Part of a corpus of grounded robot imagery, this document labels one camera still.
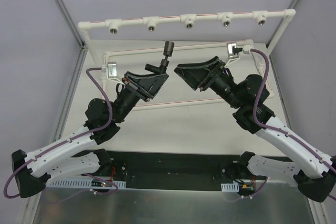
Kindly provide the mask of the black faucet valve handle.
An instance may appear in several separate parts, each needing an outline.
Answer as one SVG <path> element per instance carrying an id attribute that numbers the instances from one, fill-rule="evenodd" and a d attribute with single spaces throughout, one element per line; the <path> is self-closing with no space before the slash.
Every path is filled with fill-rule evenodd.
<path id="1" fill-rule="evenodd" d="M 163 49 L 164 61 L 168 61 L 168 58 L 172 56 L 175 43 L 172 41 L 166 41 Z"/>

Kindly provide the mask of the black L-shaped faucet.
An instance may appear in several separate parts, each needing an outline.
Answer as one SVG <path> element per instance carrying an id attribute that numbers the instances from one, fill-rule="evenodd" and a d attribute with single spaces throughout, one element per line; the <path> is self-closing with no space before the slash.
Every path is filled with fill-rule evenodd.
<path id="1" fill-rule="evenodd" d="M 158 67 L 147 63 L 145 65 L 145 70 L 154 74 L 164 74 L 166 73 L 168 65 L 169 61 L 162 59 L 161 64 Z"/>

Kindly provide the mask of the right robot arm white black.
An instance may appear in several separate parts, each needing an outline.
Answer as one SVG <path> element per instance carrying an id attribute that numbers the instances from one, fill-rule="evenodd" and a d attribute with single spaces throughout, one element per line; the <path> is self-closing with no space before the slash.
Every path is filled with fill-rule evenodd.
<path id="1" fill-rule="evenodd" d="M 265 106 L 267 89 L 256 101 L 262 85 L 260 75 L 250 74 L 236 84 L 224 65 L 214 57 L 206 62 L 179 64 L 174 71 L 193 90 L 213 90 L 236 109 L 233 117 L 242 129 L 271 143 L 290 159 L 284 162 L 244 152 L 236 166 L 237 175 L 242 179 L 255 175 L 281 180 L 296 186 L 309 199 L 323 202 L 335 186 L 335 157 L 312 147 Z"/>

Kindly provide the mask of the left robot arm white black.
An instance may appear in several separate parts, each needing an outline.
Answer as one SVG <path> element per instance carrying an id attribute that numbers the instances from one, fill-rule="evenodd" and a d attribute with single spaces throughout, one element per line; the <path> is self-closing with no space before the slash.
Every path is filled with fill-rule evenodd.
<path id="1" fill-rule="evenodd" d="M 74 155 L 112 139 L 120 130 L 119 124 L 136 104 L 140 100 L 152 100 L 168 77 L 167 73 L 134 74 L 128 71 L 122 78 L 123 88 L 114 101 L 110 101 L 102 91 L 101 99 L 95 98 L 89 102 L 85 111 L 87 120 L 79 129 L 37 150 L 13 152 L 13 173 L 4 187 L 4 196 L 11 197 L 7 189 L 12 179 L 18 188 L 17 197 L 28 198 L 38 194 L 48 182 L 65 174 L 61 170 L 61 162 L 65 162 L 66 171 L 69 172 L 75 170 L 80 174 L 108 175 L 111 161 L 103 150 L 92 152 L 90 158 L 77 159 Z"/>

